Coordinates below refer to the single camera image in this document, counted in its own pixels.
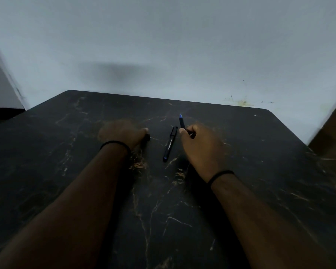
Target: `wall stain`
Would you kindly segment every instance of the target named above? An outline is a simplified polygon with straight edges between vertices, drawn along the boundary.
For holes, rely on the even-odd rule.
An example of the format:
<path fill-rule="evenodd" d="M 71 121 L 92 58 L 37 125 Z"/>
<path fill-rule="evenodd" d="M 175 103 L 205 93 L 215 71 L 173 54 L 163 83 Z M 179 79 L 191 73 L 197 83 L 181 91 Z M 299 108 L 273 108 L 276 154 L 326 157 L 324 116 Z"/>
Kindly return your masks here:
<path fill-rule="evenodd" d="M 234 100 L 233 96 L 230 95 L 230 97 L 226 97 L 224 99 L 224 101 L 228 101 L 228 102 L 232 102 L 235 103 L 237 106 L 253 106 L 253 104 L 250 104 L 247 100 L 246 100 L 246 96 L 244 97 L 244 99 L 241 100 Z"/>

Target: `black pen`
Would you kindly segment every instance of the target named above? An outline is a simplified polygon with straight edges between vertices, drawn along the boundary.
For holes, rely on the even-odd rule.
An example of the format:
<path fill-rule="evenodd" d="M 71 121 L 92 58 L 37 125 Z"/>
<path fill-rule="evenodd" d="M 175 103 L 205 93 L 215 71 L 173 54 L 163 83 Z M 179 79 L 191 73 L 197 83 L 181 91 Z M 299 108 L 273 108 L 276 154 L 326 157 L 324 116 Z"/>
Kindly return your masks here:
<path fill-rule="evenodd" d="M 186 126 L 184 125 L 183 116 L 180 113 L 179 113 L 179 122 L 181 124 L 181 128 L 185 129 Z M 189 131 L 189 130 L 187 130 L 187 132 L 191 136 L 191 138 L 194 139 L 194 137 L 196 135 L 195 132 L 192 132 L 192 131 Z"/>
<path fill-rule="evenodd" d="M 166 151 L 164 152 L 163 161 L 166 162 L 168 160 L 170 150 L 172 149 L 174 139 L 177 135 L 178 127 L 173 127 L 172 132 L 170 133 L 169 144 L 167 145 Z"/>

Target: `forearm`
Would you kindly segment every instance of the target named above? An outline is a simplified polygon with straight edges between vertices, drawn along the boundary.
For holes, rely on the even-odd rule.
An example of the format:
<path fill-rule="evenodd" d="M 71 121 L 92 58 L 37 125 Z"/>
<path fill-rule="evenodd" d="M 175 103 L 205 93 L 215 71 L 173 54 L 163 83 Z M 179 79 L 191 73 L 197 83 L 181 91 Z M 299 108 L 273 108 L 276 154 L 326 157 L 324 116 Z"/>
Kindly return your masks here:
<path fill-rule="evenodd" d="M 110 220 L 127 152 L 109 144 L 0 253 L 0 268 L 91 268 Z"/>
<path fill-rule="evenodd" d="M 258 200 L 235 176 L 212 184 L 252 268 L 328 268 L 323 251 Z"/>

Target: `fingers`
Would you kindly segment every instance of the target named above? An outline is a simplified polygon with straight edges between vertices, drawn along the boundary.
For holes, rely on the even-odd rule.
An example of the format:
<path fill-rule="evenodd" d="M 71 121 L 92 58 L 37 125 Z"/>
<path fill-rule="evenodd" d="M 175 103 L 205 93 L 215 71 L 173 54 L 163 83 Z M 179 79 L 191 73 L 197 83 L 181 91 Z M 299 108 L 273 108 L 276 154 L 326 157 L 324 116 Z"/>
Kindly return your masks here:
<path fill-rule="evenodd" d="M 148 133 L 148 128 L 141 128 L 139 131 L 138 131 L 138 136 L 139 136 L 139 141 L 141 141 L 144 136 Z"/>
<path fill-rule="evenodd" d="M 186 146 L 190 141 L 192 141 L 188 132 L 184 128 L 179 129 L 179 135 L 181 136 L 183 147 Z"/>
<path fill-rule="evenodd" d="M 189 131 L 198 132 L 199 131 L 199 125 L 198 124 L 191 124 L 186 129 L 189 130 Z"/>

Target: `wrist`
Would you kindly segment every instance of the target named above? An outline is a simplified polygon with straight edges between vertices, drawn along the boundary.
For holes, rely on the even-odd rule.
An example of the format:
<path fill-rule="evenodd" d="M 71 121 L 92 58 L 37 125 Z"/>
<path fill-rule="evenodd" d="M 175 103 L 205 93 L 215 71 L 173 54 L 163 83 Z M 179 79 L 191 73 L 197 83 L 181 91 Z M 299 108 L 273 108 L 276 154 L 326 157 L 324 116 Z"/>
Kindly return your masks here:
<path fill-rule="evenodd" d="M 228 182 L 232 182 L 234 179 L 236 179 L 236 176 L 234 174 L 223 174 L 215 179 L 210 187 L 212 191 L 215 191 L 221 188 L 222 183 L 226 184 Z"/>
<path fill-rule="evenodd" d="M 99 151 L 102 154 L 114 154 L 117 158 L 125 158 L 128 155 L 126 147 L 118 143 L 108 143 Z"/>

